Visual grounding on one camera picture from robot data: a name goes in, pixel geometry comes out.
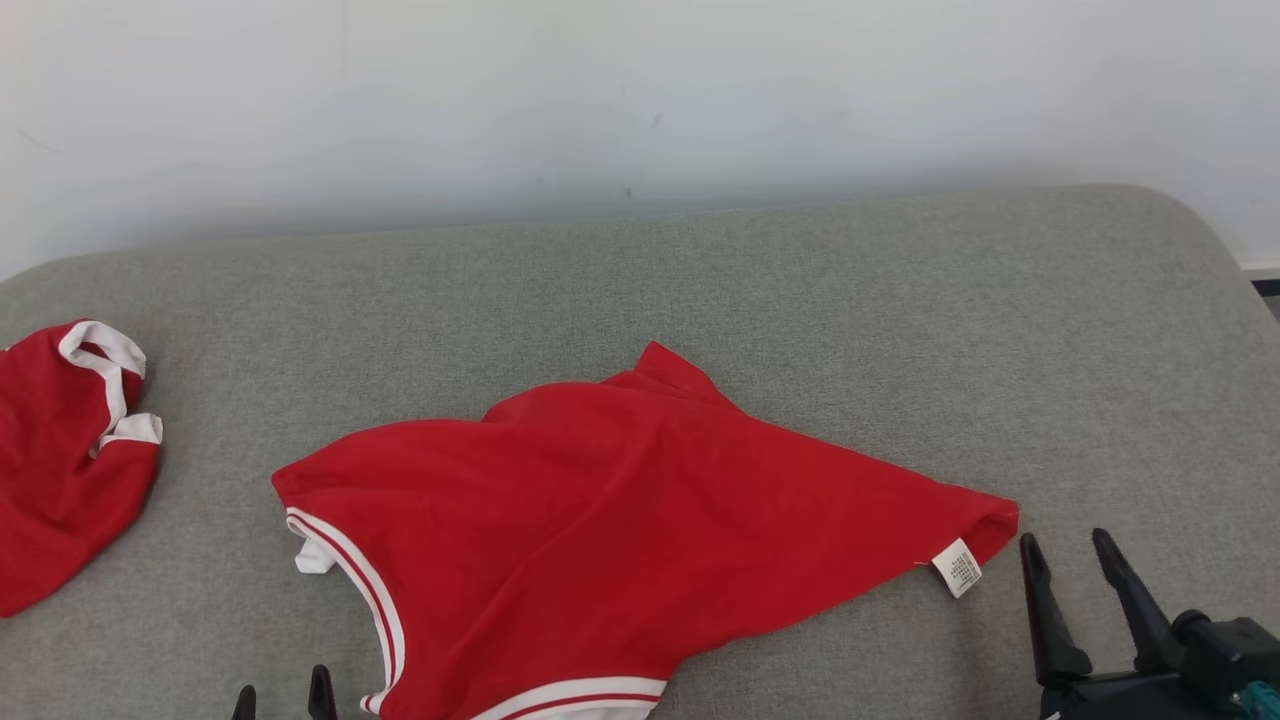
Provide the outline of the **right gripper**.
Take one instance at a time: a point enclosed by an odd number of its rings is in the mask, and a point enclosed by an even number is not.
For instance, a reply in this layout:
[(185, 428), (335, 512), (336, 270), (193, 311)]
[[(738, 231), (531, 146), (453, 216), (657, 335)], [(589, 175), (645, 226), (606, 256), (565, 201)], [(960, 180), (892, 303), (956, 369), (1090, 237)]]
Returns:
[(1038, 539), (1019, 539), (1042, 719), (1215, 719), (1216, 676), (1170, 673), (1185, 655), (1172, 625), (1111, 534), (1091, 533), (1105, 580), (1121, 605), (1135, 650), (1130, 674), (1089, 676), (1089, 655), (1078, 647), (1052, 591), (1052, 571)]

